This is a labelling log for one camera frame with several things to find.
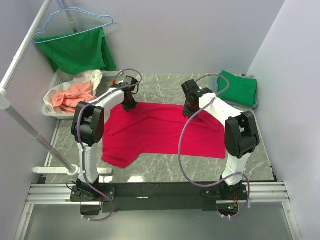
white cloth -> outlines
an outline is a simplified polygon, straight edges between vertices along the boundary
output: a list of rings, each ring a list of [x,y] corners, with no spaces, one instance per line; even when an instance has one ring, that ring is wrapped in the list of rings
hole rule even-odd
[[[102,77],[103,77],[103,74],[100,70],[88,70],[88,71],[81,72],[78,75],[76,75],[72,81],[64,82],[64,83],[50,89],[50,91],[43,98],[44,104],[49,109],[50,113],[61,114],[61,113],[63,113],[61,110],[57,110],[57,112],[56,112],[52,106],[52,98],[57,93],[61,92],[62,90],[68,90],[69,87],[74,83],[91,82],[93,95],[95,96],[97,88],[98,88],[99,84],[101,83]]]

gray marble surface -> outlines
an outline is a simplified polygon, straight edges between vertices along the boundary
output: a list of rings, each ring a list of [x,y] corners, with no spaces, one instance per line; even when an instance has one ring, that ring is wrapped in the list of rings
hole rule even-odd
[[[198,79],[203,74],[144,74],[140,90],[134,96],[137,102],[179,104],[185,103],[181,84],[190,79]],[[110,87],[113,77],[103,78],[97,90],[97,96],[102,95]],[[210,78],[199,82],[200,87],[208,87]],[[252,111],[250,108],[236,107],[242,111]],[[72,120],[61,120],[55,139],[57,150],[72,164],[79,165],[79,153],[74,136],[71,135]],[[105,178],[106,182],[184,182],[177,155],[142,153],[126,168],[112,166],[100,158],[102,156],[102,141],[98,144],[97,166],[111,167],[113,173]],[[217,181],[225,170],[227,158],[211,158],[197,156],[182,156],[186,173],[194,181]],[[54,158],[49,160],[51,167],[62,167]],[[255,149],[246,165],[245,174],[251,181],[274,180],[272,168],[263,142]],[[65,184],[76,177],[68,175],[48,175],[47,184]]]

orange towel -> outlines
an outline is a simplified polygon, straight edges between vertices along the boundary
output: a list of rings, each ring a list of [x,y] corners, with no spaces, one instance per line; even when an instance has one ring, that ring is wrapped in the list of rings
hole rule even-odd
[[[79,102],[90,102],[97,97],[92,95],[91,82],[77,82],[72,84],[68,90],[58,92],[52,98],[52,106],[55,111],[58,108],[68,114],[74,114]]]

pink cloth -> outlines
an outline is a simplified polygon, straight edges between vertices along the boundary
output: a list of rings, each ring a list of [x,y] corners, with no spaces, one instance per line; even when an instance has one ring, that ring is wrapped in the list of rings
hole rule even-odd
[[[75,113],[79,102],[90,102],[97,97],[92,95],[91,82],[76,82],[68,90],[58,92],[52,98],[52,106],[55,111],[61,109],[66,113]]]
[[[117,105],[104,125],[101,159],[125,168],[141,153],[177,154],[180,134],[188,120],[182,112],[183,106],[172,104],[139,102],[129,112]],[[208,112],[201,112],[185,131],[181,153],[225,158],[223,125]]]

green cloth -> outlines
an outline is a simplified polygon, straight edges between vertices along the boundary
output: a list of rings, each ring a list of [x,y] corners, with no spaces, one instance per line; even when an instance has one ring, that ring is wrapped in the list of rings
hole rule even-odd
[[[227,71],[222,71],[220,75],[224,76],[230,82],[230,87],[227,91],[219,95],[219,98],[229,102],[234,102],[247,107],[253,107],[257,103],[256,90],[257,80],[249,79],[240,76],[235,76]],[[226,80],[218,78],[218,92],[225,89],[227,86]]]
[[[100,69],[111,72],[117,69],[102,27],[74,34],[35,39],[54,72],[60,69],[67,74],[77,75],[87,70]],[[57,40],[39,43],[52,39]]]

